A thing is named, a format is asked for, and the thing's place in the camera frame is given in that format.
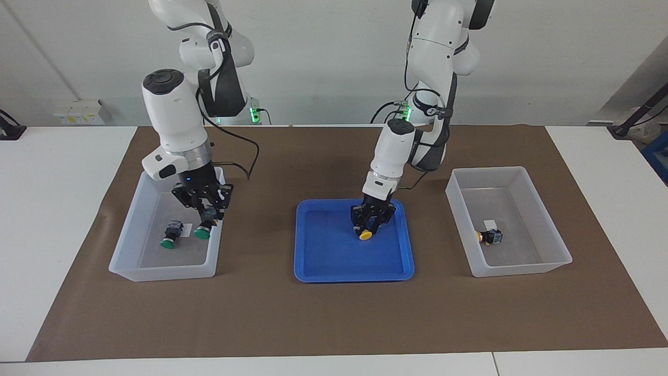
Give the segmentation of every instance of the green button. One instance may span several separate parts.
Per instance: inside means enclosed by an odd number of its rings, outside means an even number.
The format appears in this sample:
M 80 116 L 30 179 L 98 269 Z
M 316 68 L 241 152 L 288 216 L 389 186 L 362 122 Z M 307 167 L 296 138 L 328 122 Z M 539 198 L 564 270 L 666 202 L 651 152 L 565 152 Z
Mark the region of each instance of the green button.
M 167 248 L 168 250 L 174 249 L 174 242 L 170 242 L 169 240 L 163 240 L 160 242 L 160 245 Z
M 198 239 L 208 240 L 209 238 L 211 238 L 211 234 L 209 233 L 209 231 L 207 231 L 206 229 L 203 229 L 203 228 L 198 228 L 195 231 L 193 231 L 192 233 L 195 234 L 195 236 Z

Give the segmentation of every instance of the gray plastic bin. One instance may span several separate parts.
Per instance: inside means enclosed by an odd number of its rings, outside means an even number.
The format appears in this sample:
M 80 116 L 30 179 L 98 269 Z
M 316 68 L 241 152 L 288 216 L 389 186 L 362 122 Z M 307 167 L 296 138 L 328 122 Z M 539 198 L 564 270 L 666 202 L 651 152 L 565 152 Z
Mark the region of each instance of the gray plastic bin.
M 524 167 L 454 169 L 446 195 L 474 276 L 544 273 L 572 262 Z M 488 246 L 476 231 L 490 219 L 504 237 Z
M 220 167 L 216 167 L 216 174 L 224 184 Z M 173 250 L 160 245 L 170 220 L 191 223 L 193 230 L 200 223 L 197 210 L 184 207 L 173 196 L 172 187 L 177 182 L 177 175 L 155 181 L 142 173 L 109 263 L 110 272 L 134 282 L 205 278 L 216 274 L 222 221 L 212 227 L 208 241 L 198 239 L 191 232 L 187 238 L 179 238 Z

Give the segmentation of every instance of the blue tray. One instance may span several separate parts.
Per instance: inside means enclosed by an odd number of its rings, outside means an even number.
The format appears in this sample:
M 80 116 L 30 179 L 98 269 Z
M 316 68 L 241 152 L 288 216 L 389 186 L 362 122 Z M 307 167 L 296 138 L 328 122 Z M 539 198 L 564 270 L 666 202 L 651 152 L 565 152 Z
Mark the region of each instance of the blue tray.
M 295 276 L 306 283 L 403 281 L 415 272 L 403 205 L 369 240 L 353 231 L 350 207 L 361 199 L 320 199 L 297 206 Z

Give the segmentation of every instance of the white plastic bin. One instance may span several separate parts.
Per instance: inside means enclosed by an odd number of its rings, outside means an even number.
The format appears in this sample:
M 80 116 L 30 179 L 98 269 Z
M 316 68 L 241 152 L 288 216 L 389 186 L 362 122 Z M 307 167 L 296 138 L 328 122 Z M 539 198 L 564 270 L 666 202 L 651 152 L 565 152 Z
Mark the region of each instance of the white plastic bin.
M 222 169 L 216 174 L 224 184 Z M 109 271 L 134 282 L 213 277 L 216 274 L 222 221 L 211 228 L 208 242 L 192 235 L 181 237 L 173 250 L 160 245 L 170 220 L 200 223 L 197 210 L 181 205 L 172 194 L 174 175 L 161 181 L 145 172 L 139 178 Z
M 545 273 L 572 262 L 524 167 L 454 169 L 446 195 L 476 277 Z M 500 244 L 478 242 L 493 219 Z

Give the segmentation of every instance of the robotic arm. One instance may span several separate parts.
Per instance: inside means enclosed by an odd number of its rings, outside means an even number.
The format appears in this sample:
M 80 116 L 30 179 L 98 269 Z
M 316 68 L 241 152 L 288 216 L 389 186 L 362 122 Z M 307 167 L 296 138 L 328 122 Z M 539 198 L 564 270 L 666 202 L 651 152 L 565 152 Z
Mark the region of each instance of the robotic arm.
M 362 188 L 361 205 L 351 207 L 353 229 L 369 239 L 389 222 L 395 208 L 391 198 L 408 163 L 428 173 L 441 165 L 450 137 L 458 74 L 470 74 L 478 64 L 478 50 L 468 30 L 485 26 L 494 0 L 413 0 L 415 26 L 409 39 L 407 69 L 419 82 L 412 90 L 411 112 L 434 119 L 431 131 L 415 129 L 403 119 L 390 120 L 381 131 Z
M 178 175 L 180 183 L 172 193 L 199 212 L 202 222 L 194 234 L 208 239 L 229 206 L 233 186 L 216 177 L 202 117 L 237 116 L 248 106 L 236 67 L 250 64 L 255 51 L 248 38 L 232 29 L 217 0 L 149 0 L 149 5 L 170 30 L 192 35 L 183 39 L 180 53 L 196 72 L 164 69 L 144 78 L 144 102 L 160 146 L 142 165 L 155 180 Z

